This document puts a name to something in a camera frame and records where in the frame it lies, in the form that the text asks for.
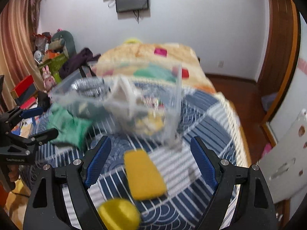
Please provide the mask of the clear plastic storage bin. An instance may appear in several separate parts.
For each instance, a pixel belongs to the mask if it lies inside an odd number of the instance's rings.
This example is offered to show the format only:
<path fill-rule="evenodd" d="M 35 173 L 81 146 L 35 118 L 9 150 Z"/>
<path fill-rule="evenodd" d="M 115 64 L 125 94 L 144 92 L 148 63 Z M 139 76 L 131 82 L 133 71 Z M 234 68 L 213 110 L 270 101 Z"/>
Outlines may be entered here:
<path fill-rule="evenodd" d="M 68 75 L 50 98 L 73 116 L 100 122 L 110 133 L 158 143 L 176 138 L 182 66 L 152 62 L 93 62 Z"/>

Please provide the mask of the pink striped curtain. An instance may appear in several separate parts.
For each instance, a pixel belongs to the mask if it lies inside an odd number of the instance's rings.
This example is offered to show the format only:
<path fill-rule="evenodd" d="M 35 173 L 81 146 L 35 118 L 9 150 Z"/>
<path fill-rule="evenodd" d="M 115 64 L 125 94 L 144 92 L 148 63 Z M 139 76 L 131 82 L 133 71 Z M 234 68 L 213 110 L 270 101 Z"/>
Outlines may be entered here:
<path fill-rule="evenodd" d="M 31 75 L 38 89 L 43 80 L 34 60 L 34 35 L 37 34 L 41 0 L 9 0 L 1 12 L 1 112 L 16 106 L 10 92 Z"/>

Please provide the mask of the red and navy boxes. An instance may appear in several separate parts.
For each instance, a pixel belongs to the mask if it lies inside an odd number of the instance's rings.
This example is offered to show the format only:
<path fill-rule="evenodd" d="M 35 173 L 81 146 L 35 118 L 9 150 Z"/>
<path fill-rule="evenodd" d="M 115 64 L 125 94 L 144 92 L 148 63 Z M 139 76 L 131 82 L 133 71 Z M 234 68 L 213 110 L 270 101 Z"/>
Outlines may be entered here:
<path fill-rule="evenodd" d="M 25 77 L 10 92 L 17 106 L 21 109 L 28 109 L 36 103 L 38 90 L 31 75 Z"/>

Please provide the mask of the yellow floral fabric scrunchie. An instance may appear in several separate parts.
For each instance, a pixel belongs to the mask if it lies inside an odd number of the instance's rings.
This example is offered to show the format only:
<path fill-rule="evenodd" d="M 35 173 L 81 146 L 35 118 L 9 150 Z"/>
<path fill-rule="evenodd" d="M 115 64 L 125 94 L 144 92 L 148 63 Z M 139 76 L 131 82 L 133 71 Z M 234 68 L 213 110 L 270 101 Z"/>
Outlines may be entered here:
<path fill-rule="evenodd" d="M 142 97 L 142 105 L 147 108 L 147 113 L 138 116 L 135 120 L 135 132 L 138 135 L 152 136 L 164 128 L 165 106 L 158 97 Z"/>

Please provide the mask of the yellow round sponge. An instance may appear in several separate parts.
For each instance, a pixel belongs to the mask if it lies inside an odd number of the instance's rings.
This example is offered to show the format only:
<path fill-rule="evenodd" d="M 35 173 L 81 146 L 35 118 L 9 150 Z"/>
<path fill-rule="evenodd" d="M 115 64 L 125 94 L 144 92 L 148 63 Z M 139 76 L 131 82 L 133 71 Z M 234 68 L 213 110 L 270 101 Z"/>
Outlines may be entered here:
<path fill-rule="evenodd" d="M 141 222 L 140 212 L 126 199 L 110 199 L 101 204 L 97 211 L 108 230 L 135 230 Z"/>

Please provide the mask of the wooden door frame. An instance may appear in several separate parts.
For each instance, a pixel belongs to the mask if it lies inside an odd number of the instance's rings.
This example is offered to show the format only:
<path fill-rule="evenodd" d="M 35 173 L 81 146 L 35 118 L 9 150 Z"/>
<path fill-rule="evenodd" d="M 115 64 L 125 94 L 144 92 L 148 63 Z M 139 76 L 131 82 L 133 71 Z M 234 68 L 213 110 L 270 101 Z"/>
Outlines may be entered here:
<path fill-rule="evenodd" d="M 268 102 L 261 128 L 272 146 L 276 137 L 269 126 L 293 79 L 299 56 L 301 22 L 293 0 L 268 0 L 268 41 L 257 82 L 262 102 Z"/>

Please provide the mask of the small wall monitor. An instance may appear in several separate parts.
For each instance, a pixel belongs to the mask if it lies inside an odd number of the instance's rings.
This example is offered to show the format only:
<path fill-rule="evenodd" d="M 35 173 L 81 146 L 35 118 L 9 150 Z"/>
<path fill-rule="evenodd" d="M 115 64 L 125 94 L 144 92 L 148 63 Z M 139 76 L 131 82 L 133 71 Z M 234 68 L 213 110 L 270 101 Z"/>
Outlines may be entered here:
<path fill-rule="evenodd" d="M 149 9 L 149 0 L 115 0 L 116 12 L 130 12 Z"/>

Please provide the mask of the beige plush patchwork blanket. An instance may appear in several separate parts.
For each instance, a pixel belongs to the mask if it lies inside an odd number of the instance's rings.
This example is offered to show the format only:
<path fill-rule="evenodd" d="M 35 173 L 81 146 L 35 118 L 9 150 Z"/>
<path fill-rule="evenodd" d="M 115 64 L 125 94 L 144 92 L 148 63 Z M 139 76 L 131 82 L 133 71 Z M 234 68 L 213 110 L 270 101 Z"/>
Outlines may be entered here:
<path fill-rule="evenodd" d="M 172 69 L 174 65 L 183 68 L 183 84 L 205 91 L 216 93 L 211 81 L 203 72 L 194 49 L 179 43 L 149 44 L 149 43 L 125 43 L 103 53 L 93 71 L 98 76 L 111 76 L 119 73 L 130 75 L 130 68 L 121 71 L 120 66 L 126 64 L 160 64 Z"/>

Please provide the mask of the navy white patterned bedspread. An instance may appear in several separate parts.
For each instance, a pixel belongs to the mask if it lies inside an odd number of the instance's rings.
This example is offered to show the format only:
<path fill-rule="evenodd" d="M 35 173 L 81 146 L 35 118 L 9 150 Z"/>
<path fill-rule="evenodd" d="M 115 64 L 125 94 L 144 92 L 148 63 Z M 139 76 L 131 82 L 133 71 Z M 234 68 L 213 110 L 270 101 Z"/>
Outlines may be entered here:
<path fill-rule="evenodd" d="M 247 161 L 237 157 L 244 152 L 236 114 L 222 94 L 183 88 L 180 122 L 176 143 L 169 146 L 153 136 L 118 134 L 115 119 L 108 116 L 93 124 L 86 138 L 86 147 L 92 148 L 102 135 L 109 135 L 112 149 L 98 181 L 89 189 L 95 206 L 107 199 L 123 198 L 133 203 L 141 213 L 139 229 L 196 229 L 201 213 L 213 196 L 207 179 L 201 176 L 190 151 L 192 137 L 199 136 L 206 147 L 219 158 L 233 165 L 244 166 Z M 136 201 L 130 194 L 123 155 L 125 151 L 142 149 L 157 166 L 167 185 L 167 194 L 151 200 Z M 51 143 L 39 147 L 35 164 L 22 171 L 22 179 L 32 189 L 44 164 L 62 167 L 83 157 L 74 147 L 59 147 Z"/>

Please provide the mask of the dark purple clothing pile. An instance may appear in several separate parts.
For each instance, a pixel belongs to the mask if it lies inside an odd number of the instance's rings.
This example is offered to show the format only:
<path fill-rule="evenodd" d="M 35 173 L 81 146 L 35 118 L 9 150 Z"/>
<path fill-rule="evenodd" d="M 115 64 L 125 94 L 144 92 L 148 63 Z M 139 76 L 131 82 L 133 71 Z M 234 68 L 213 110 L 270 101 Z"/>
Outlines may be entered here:
<path fill-rule="evenodd" d="M 62 80 L 68 77 L 81 66 L 87 66 L 88 62 L 97 61 L 101 54 L 93 55 L 89 48 L 83 48 L 79 53 L 68 59 L 59 69 L 59 76 Z"/>

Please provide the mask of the pink bunny plush toy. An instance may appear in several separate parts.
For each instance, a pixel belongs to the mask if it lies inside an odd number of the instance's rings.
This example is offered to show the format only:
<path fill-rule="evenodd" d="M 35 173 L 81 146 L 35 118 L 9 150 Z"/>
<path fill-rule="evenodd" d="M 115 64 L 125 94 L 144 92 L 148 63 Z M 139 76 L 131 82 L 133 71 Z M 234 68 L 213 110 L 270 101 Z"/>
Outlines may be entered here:
<path fill-rule="evenodd" d="M 43 71 L 42 77 L 43 77 L 44 88 L 46 92 L 49 92 L 57 85 L 57 83 L 55 81 L 55 78 L 52 76 L 48 65 L 43 67 L 42 71 Z"/>

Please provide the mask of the green toy box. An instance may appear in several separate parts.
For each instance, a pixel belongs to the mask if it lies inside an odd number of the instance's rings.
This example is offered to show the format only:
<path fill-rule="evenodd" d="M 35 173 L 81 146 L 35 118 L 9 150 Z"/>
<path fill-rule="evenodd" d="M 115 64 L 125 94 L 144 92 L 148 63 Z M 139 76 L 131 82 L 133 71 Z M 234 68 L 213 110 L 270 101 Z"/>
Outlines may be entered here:
<path fill-rule="evenodd" d="M 63 53 L 56 56 L 55 58 L 48 59 L 44 63 L 39 65 L 40 73 L 43 74 L 43 69 L 48 66 L 51 75 L 54 77 L 56 83 L 58 84 L 61 82 L 61 78 L 59 76 L 59 69 L 67 60 L 67 57 Z"/>

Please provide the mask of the green knit cloth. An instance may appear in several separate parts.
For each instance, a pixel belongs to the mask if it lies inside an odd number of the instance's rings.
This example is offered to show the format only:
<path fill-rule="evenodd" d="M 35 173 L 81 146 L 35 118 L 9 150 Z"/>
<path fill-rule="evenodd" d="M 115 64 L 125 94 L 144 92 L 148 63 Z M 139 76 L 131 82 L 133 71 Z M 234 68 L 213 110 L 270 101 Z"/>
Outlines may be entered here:
<path fill-rule="evenodd" d="M 93 121 L 73 116 L 59 104 L 53 104 L 48 115 L 46 129 L 58 130 L 57 138 L 51 140 L 56 146 L 70 145 L 85 151 L 85 140 Z"/>

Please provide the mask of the white fabric pouch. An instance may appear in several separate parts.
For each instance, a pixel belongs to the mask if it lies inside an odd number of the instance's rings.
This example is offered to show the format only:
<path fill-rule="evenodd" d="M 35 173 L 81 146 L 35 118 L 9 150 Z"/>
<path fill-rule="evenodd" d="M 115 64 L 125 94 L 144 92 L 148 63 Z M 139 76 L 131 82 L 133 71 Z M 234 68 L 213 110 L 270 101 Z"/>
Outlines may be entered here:
<path fill-rule="evenodd" d="M 126 76 L 119 75 L 113 79 L 111 92 L 103 100 L 103 106 L 122 127 L 134 127 L 135 120 L 143 112 L 141 98 L 143 92 Z"/>

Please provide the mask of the grey green dinosaur plush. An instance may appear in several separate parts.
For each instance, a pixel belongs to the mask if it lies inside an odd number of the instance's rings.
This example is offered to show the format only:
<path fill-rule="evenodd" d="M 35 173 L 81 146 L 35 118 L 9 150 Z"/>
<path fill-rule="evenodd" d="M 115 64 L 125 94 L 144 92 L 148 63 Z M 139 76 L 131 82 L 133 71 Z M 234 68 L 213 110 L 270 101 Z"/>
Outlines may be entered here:
<path fill-rule="evenodd" d="M 48 50 L 61 52 L 68 59 L 77 54 L 73 36 L 66 30 L 59 31 L 51 37 Z"/>

